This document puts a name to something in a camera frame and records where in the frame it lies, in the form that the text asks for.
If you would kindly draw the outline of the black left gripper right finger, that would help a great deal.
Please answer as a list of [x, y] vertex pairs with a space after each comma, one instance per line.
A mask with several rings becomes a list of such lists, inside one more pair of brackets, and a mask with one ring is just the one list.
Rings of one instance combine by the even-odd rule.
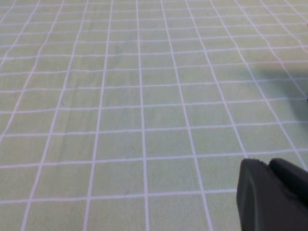
[[282, 158], [273, 158], [270, 169], [302, 203], [308, 204], [308, 172]]

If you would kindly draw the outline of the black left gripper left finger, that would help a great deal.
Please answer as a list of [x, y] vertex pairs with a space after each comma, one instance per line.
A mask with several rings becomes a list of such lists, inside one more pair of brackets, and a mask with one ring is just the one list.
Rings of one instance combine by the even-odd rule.
[[258, 159], [241, 162], [236, 202], [243, 231], [308, 229], [308, 205], [278, 179], [269, 163]]

